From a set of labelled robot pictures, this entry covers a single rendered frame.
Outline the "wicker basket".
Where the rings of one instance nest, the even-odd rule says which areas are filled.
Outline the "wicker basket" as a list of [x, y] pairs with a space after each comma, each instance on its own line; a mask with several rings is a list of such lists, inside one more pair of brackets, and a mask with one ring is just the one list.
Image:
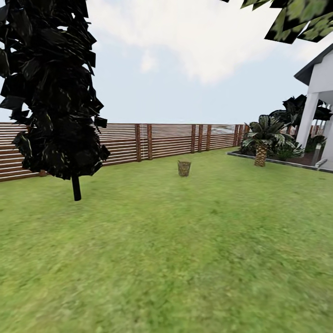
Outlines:
[[181, 163], [179, 164], [179, 162], [177, 162], [178, 173], [179, 173], [179, 175], [182, 176], [182, 177], [187, 177], [187, 176], [189, 175], [189, 172], [188, 172], [188, 174], [184, 174], [183, 172], [181, 172], [180, 167], [182, 167], [182, 170], [184, 170], [184, 167], [185, 167], [185, 170], [184, 170], [184, 171], [187, 171], [187, 170], [190, 170], [190, 165], [191, 165], [191, 162], [188, 162], [188, 165], [187, 165], [187, 166], [185, 166], [185, 164], [184, 164], [184, 166], [182, 166]]

